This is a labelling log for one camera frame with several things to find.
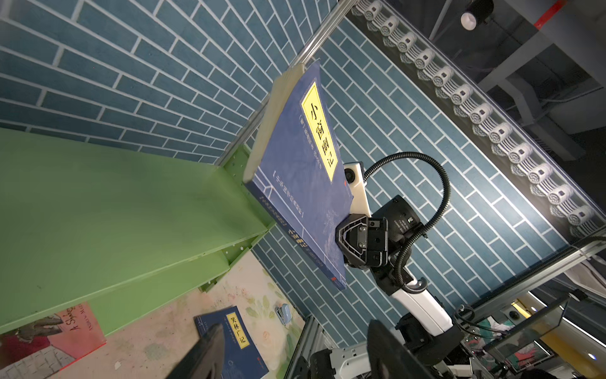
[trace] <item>red stripe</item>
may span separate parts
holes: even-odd
[[[545,12],[537,22],[534,23],[534,27],[540,30],[547,21],[551,20],[551,18],[560,10],[563,6],[566,5],[568,0],[558,0]]]

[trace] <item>book cover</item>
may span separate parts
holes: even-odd
[[[104,344],[93,311],[78,304],[0,335],[0,377],[46,378]]]
[[[230,307],[194,318],[203,336],[214,324],[223,325],[225,358],[222,379],[260,379],[269,372],[250,334],[242,323],[238,307]]]
[[[349,216],[353,196],[331,122],[316,62],[288,97],[253,180],[245,185],[324,275],[345,289],[335,228]]]

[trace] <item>ceiling light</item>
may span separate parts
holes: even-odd
[[[473,0],[461,15],[461,25],[467,30],[474,30],[493,10],[493,0]]]

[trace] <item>flexible cable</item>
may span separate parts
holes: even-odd
[[[408,293],[421,293],[427,288],[427,280],[425,278],[418,279],[418,284],[415,287],[410,287],[406,283],[404,283],[404,278],[402,277],[402,267],[406,263],[406,260],[410,257],[409,249],[411,249],[412,245],[419,239],[419,237],[426,235],[427,232],[433,228],[440,218],[446,212],[446,207],[448,206],[448,202],[450,201],[450,180],[448,180],[448,175],[446,174],[446,170],[432,157],[419,153],[419,152],[400,152],[386,156],[380,161],[376,162],[374,165],[370,166],[366,172],[364,172],[364,181],[366,182],[368,178],[375,173],[382,166],[393,162],[397,159],[418,159],[420,161],[429,163],[440,176],[440,180],[442,181],[442,186],[444,188],[444,194],[442,195],[442,202],[438,207],[438,210],[433,215],[433,217],[427,222],[427,224],[423,225],[415,234],[413,234],[409,239],[407,239],[404,244],[398,249],[398,257],[396,259],[395,264],[395,279],[396,284],[401,287],[405,292]]]

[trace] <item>table surface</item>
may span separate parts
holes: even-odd
[[[290,302],[249,251],[207,293],[190,291],[111,334],[107,344],[66,367],[53,379],[164,378],[198,340],[193,318],[237,306],[242,321],[270,372],[284,376],[304,321],[294,307],[284,326],[274,308]]]

